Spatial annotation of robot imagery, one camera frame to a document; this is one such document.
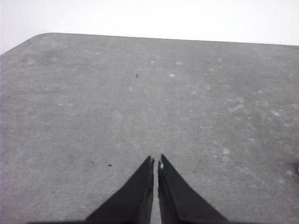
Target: black plastic piece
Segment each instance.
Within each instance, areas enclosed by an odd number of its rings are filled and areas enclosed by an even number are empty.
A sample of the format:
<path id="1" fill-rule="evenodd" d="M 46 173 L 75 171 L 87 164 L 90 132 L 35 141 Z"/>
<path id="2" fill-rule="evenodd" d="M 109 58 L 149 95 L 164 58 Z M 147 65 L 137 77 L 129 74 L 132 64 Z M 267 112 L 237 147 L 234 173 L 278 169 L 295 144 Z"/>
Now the black plastic piece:
<path id="1" fill-rule="evenodd" d="M 85 221 L 35 224 L 150 224 L 154 184 L 153 167 L 154 159 L 149 156 L 124 186 Z"/>
<path id="2" fill-rule="evenodd" d="M 158 165 L 160 212 L 163 224 L 226 221 L 178 174 L 164 155 Z"/>

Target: wall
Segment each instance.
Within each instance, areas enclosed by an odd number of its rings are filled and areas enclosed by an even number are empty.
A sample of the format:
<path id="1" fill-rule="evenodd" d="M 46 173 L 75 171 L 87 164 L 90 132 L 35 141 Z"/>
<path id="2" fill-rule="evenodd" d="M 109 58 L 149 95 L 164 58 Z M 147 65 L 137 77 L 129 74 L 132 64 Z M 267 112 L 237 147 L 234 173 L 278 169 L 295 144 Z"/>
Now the wall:
<path id="1" fill-rule="evenodd" d="M 299 1 L 1 1 L 2 53 L 48 32 L 299 45 Z"/>

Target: white wall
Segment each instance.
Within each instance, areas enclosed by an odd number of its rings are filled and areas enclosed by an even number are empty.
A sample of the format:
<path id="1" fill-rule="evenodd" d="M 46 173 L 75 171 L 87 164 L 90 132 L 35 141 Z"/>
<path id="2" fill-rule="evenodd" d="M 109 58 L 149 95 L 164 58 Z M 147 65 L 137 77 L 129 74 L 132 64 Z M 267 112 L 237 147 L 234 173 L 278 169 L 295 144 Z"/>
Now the white wall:
<path id="1" fill-rule="evenodd" d="M 48 32 L 299 45 L 299 0 L 1 0 L 1 52 Z"/>

